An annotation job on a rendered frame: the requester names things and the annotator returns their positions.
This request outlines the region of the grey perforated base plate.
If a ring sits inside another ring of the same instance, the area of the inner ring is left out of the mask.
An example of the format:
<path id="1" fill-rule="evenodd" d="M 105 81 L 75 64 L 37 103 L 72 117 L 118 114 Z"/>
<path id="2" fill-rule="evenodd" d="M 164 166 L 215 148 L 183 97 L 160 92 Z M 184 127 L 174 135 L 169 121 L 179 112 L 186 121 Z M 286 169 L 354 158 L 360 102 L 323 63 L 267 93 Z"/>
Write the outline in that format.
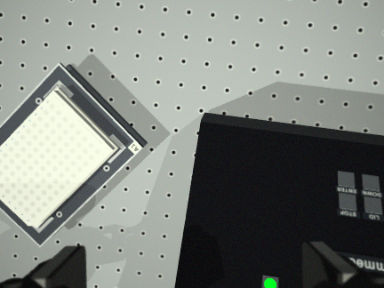
<path id="1" fill-rule="evenodd" d="M 0 125 L 59 62 L 148 144 L 41 247 L 0 210 L 0 282 L 174 288 L 204 112 L 384 135 L 384 0 L 0 0 Z"/>

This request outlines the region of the white multi-well plate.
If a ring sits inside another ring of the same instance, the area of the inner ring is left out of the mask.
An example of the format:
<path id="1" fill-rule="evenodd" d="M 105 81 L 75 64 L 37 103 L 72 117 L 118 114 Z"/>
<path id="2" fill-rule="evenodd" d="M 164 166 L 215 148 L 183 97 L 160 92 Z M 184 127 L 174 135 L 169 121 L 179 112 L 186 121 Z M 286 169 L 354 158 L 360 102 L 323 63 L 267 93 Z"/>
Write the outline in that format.
<path id="1" fill-rule="evenodd" d="M 38 228 L 118 149 L 59 87 L 0 147 L 0 200 Z"/>

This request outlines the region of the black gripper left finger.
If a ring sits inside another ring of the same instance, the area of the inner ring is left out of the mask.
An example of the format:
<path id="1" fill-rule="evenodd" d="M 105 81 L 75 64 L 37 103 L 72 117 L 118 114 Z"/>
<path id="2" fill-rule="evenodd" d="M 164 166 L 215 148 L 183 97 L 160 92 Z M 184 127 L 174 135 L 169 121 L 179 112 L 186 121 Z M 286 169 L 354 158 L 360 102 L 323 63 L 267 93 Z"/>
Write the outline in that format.
<path id="1" fill-rule="evenodd" d="M 87 288 L 85 247 L 65 246 L 23 278 L 1 282 L 0 288 Z"/>

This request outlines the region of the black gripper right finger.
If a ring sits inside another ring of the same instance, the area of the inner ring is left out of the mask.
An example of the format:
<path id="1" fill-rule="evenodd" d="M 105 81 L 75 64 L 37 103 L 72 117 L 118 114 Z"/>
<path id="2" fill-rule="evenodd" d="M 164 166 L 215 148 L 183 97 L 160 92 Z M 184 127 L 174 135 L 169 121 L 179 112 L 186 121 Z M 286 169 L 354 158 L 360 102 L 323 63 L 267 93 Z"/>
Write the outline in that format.
<path id="1" fill-rule="evenodd" d="M 303 288 L 384 288 L 384 275 L 365 272 L 324 242 L 304 242 L 302 283 Z"/>

